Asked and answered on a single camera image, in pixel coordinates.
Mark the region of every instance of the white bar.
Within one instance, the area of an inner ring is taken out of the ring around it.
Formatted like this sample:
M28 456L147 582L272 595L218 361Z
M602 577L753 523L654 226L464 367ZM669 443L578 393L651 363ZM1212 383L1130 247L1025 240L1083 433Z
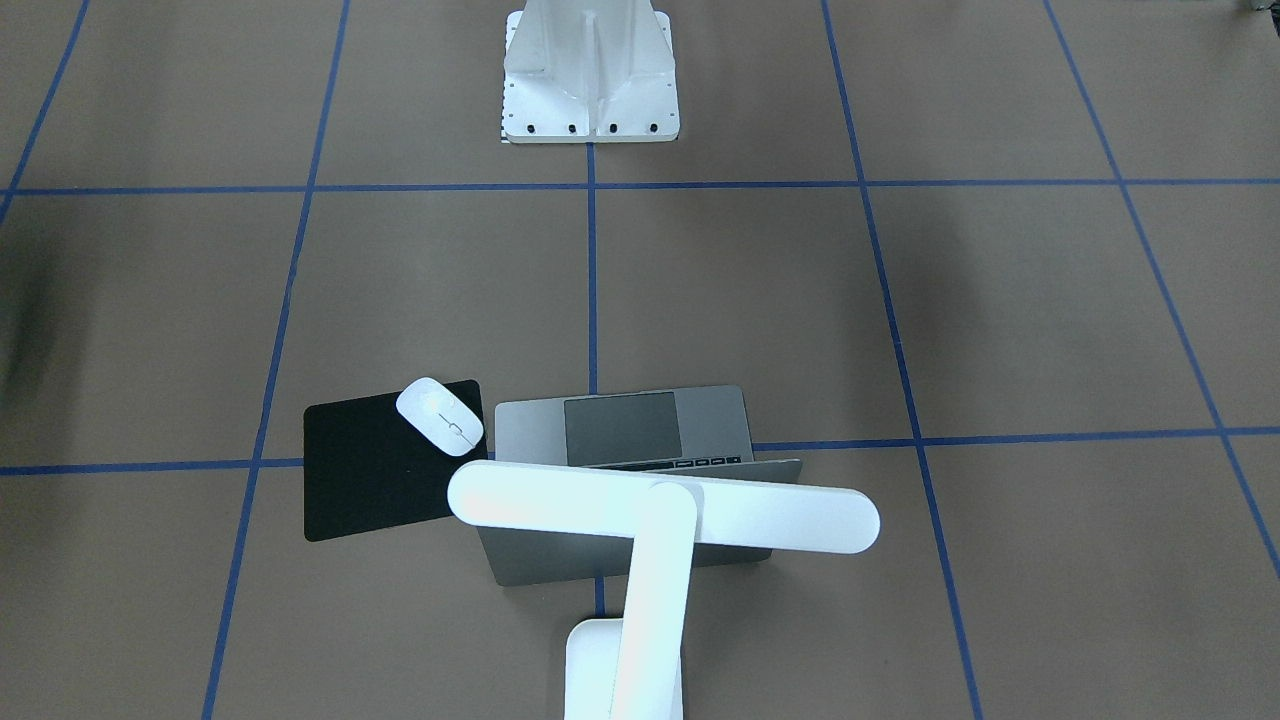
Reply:
M876 505L852 489L493 460L454 473L449 507L472 525L635 537L640 497L658 483L692 495L696 542L854 553L879 534Z
M640 501L622 614L611 720L671 720L698 506L684 487L659 483Z

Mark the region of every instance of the computer mouse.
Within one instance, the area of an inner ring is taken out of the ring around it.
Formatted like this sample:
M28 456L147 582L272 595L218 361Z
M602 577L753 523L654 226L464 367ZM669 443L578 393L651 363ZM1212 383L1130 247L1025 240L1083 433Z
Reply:
M484 424L456 395L431 378L413 380L396 410L442 451L458 457L471 452L484 437Z

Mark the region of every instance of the black object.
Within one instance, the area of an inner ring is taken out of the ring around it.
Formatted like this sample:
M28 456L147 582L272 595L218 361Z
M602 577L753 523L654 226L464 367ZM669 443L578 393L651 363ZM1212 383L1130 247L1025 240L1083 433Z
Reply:
M484 423L480 384L447 383ZM312 405L302 414L302 534L323 541L453 515L453 471L488 457L485 441L444 454L396 411L398 392Z

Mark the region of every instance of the white metal bracket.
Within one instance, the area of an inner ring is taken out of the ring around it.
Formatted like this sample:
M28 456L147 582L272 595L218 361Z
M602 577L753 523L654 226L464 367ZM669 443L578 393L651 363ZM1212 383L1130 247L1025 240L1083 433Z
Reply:
M662 142L680 135L671 18L649 0L527 0L507 18L507 142Z

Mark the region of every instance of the grid floor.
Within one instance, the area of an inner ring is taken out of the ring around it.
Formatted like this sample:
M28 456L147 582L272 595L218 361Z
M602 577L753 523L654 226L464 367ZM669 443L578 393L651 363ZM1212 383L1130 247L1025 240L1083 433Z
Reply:
M690 719L1280 717L1280 42L663 0L684 131L497 142L513 0L0 3L0 715L558 717L625 578L307 543L301 416L742 386L884 518L694 574Z

